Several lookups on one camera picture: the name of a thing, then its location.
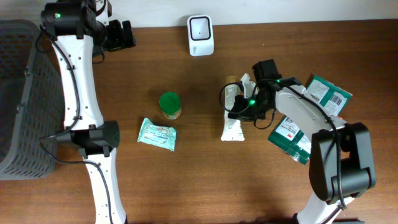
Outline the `cream lotion tube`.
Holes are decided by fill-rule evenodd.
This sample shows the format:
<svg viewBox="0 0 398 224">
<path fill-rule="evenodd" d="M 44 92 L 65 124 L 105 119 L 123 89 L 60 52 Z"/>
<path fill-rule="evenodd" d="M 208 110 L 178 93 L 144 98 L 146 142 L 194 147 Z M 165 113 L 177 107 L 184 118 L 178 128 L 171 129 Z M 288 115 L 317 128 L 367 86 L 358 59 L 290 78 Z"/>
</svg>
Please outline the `cream lotion tube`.
<svg viewBox="0 0 398 224">
<path fill-rule="evenodd" d="M 235 102 L 235 96 L 239 94 L 240 89 L 235 84 L 239 81 L 237 76 L 228 76 L 226 78 L 227 83 L 233 83 L 228 85 L 224 90 L 224 106 L 227 110 L 232 110 Z M 240 120 L 232 119 L 228 117 L 228 112 L 224 112 L 224 129 L 221 135 L 222 141 L 244 141 L 244 134 L 241 127 Z"/>
</svg>

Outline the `green 3M gloves package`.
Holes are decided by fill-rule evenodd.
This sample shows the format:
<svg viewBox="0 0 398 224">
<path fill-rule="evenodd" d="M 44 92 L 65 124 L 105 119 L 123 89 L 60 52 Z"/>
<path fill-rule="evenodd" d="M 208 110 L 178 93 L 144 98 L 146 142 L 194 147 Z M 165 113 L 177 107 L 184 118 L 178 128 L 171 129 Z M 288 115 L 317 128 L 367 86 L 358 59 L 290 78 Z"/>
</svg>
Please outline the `green 3M gloves package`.
<svg viewBox="0 0 398 224">
<path fill-rule="evenodd" d="M 338 116 L 352 97 L 352 94 L 335 86 L 331 82 L 312 75 L 307 85 L 307 92 L 315 101 L 321 104 L 328 114 Z M 271 132 L 268 140 L 282 149 L 293 160 L 306 164 L 310 159 L 311 142 L 308 137 L 284 116 L 279 124 Z"/>
</svg>

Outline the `green lid jar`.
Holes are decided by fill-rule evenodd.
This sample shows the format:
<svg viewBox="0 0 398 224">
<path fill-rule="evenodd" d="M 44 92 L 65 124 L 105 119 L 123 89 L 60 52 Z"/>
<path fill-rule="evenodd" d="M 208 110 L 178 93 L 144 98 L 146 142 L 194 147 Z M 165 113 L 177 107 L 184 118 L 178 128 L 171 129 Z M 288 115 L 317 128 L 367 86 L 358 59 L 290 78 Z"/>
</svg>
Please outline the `green lid jar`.
<svg viewBox="0 0 398 224">
<path fill-rule="evenodd" d="M 181 114 L 181 101 L 174 92 L 164 93 L 159 99 L 159 106 L 162 114 L 167 119 L 177 119 Z"/>
</svg>

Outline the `light blue wipes pack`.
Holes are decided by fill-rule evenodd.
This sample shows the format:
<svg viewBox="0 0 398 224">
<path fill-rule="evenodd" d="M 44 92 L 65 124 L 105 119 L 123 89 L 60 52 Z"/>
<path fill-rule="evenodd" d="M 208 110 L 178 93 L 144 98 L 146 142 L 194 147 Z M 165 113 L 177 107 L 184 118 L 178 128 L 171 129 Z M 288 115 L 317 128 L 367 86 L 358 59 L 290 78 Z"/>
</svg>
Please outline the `light blue wipes pack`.
<svg viewBox="0 0 398 224">
<path fill-rule="evenodd" d="M 137 141 L 174 152 L 176 138 L 177 131 L 174 128 L 157 126 L 149 118 L 144 118 Z"/>
</svg>

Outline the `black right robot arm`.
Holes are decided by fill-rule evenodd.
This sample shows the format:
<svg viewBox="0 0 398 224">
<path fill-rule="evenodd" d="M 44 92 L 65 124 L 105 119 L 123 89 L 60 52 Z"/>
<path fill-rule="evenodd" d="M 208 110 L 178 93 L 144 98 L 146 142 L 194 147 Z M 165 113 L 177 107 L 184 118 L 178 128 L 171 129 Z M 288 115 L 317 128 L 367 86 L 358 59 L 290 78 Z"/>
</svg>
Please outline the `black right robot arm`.
<svg viewBox="0 0 398 224">
<path fill-rule="evenodd" d="M 236 95 L 232 106 L 227 100 L 220 100 L 220 105 L 233 119 L 255 123 L 272 111 L 298 126 L 312 144 L 309 179 L 313 192 L 291 222 L 333 223 L 350 202 L 376 184 L 369 129 L 327 113 L 300 80 L 284 78 L 273 59 L 254 64 L 252 70 L 256 84 L 251 96 Z"/>
</svg>

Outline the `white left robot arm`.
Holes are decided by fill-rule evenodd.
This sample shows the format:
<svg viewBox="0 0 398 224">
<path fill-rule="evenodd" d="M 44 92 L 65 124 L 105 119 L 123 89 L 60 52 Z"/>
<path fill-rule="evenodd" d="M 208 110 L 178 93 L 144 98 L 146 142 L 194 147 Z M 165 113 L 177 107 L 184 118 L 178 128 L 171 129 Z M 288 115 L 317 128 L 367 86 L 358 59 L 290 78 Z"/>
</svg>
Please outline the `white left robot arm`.
<svg viewBox="0 0 398 224">
<path fill-rule="evenodd" d="M 117 121 L 105 121 L 96 97 L 93 58 L 136 45 L 129 21 L 111 20 L 109 1 L 56 1 L 41 12 L 41 35 L 57 56 L 65 100 L 64 129 L 45 139 L 76 149 L 86 166 L 96 223 L 127 223 L 116 173 Z"/>
</svg>

